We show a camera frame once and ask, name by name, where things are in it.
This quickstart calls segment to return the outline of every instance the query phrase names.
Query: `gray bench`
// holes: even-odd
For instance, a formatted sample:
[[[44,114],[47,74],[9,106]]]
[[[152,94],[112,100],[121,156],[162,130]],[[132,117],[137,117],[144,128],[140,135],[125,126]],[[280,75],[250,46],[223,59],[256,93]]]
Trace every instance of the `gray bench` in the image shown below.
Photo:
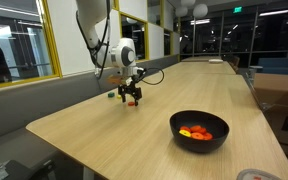
[[[177,56],[170,56],[138,63],[138,66],[163,69],[177,62]],[[0,163],[16,160],[30,169],[41,168],[58,151],[28,132],[25,126],[36,119],[116,88],[116,85],[108,84],[105,77],[116,74],[117,71],[117,68],[105,70],[101,80],[97,80],[94,73],[86,73],[1,90]]]

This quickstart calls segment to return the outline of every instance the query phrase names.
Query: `robotic arm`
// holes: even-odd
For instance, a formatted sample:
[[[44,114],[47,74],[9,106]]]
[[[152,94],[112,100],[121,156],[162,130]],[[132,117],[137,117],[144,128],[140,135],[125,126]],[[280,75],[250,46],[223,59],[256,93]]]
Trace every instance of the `robotic arm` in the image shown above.
[[[110,31],[109,13],[112,9],[112,0],[76,0],[76,4],[78,8],[76,20],[90,51],[92,62],[96,66],[95,75],[101,78],[104,67],[120,68],[120,76],[111,82],[119,85],[118,93],[122,96],[123,102],[126,101],[125,94],[130,94],[137,106],[142,93],[141,88],[136,88],[135,84],[144,76],[145,70],[136,67],[133,40],[122,38],[116,46],[110,46],[110,32],[108,32],[107,43],[104,43],[107,29]],[[101,41],[96,33],[95,25],[105,18],[107,18],[106,27]]]

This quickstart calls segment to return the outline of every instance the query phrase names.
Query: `black bowl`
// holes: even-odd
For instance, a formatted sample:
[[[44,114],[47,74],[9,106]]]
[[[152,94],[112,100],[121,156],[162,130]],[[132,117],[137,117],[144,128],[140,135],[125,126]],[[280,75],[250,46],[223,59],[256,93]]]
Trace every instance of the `black bowl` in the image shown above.
[[[171,130],[175,142],[181,147],[198,153],[207,153],[219,148],[230,131],[227,123],[210,113],[201,111],[181,111],[170,119]],[[192,127],[200,125],[213,135],[211,140],[197,140],[179,133],[181,126]]]

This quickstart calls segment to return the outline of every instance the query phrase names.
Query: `exit sign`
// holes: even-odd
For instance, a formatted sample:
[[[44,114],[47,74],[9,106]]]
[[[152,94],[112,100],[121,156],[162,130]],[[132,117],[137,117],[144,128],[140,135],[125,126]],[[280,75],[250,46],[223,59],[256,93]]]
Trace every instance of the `exit sign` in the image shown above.
[[[240,13],[242,12],[243,7],[235,7],[233,13]]]

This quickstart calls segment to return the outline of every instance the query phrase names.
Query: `wooden table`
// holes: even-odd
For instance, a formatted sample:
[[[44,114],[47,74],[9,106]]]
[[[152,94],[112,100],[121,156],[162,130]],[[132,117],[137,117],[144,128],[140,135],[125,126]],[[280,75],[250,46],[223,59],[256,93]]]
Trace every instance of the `wooden table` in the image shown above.
[[[194,73],[194,74],[231,74],[236,75],[230,64],[226,61],[219,64],[209,62],[182,62],[176,66],[168,68],[166,71],[177,73]]]
[[[288,180],[288,160],[242,76],[183,72],[183,66],[165,69],[157,86],[139,83],[143,98],[137,107],[104,93],[27,129],[108,179],[226,180],[255,168]],[[155,74],[146,81],[159,79]],[[209,154],[178,147],[169,118],[182,110],[224,119],[230,126],[225,143]]]
[[[210,59],[222,59],[221,56],[196,56],[183,59],[182,62],[208,62]]]

